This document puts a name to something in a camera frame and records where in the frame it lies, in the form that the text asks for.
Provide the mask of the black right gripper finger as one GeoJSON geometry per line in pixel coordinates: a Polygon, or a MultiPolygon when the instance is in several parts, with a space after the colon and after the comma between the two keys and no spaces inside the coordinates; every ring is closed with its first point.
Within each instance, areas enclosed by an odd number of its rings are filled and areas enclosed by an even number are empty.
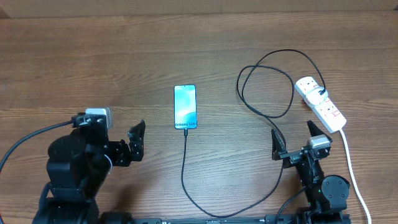
{"type": "Polygon", "coordinates": [[[285,146],[274,129],[271,130],[272,135],[272,159],[281,160],[281,155],[286,153],[285,146]]]}
{"type": "Polygon", "coordinates": [[[324,132],[312,120],[307,121],[307,126],[310,131],[311,137],[324,134],[324,132]]]}

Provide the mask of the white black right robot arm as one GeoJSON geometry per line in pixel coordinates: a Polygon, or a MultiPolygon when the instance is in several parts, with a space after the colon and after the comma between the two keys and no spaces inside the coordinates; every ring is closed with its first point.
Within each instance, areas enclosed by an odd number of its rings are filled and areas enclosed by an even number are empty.
{"type": "Polygon", "coordinates": [[[272,134],[272,159],[282,161],[282,168],[296,168],[302,189],[291,196],[275,215],[266,215],[266,223],[350,223],[347,209],[350,183],[340,175],[325,175],[320,160],[329,156],[332,138],[313,121],[307,121],[310,137],[300,150],[288,152],[275,130],[272,134]],[[301,193],[308,206],[295,214],[282,215],[284,208],[301,193]]]}

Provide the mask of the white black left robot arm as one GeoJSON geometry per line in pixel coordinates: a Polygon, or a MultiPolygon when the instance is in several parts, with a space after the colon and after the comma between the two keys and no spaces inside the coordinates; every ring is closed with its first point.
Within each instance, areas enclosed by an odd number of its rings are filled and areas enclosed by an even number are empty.
{"type": "Polygon", "coordinates": [[[114,166],[142,160],[146,124],[131,127],[128,142],[110,141],[107,118],[78,113],[72,117],[73,131],[51,143],[46,166],[50,181],[34,223],[133,223],[130,213],[100,213],[95,197],[114,166]]]}

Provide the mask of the Samsung Galaxy smartphone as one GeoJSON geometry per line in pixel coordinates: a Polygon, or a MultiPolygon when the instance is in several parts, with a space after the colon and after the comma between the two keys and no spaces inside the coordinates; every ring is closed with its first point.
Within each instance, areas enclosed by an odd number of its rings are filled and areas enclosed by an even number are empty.
{"type": "Polygon", "coordinates": [[[175,129],[197,128],[197,89],[195,85],[174,86],[174,126],[175,129]]]}

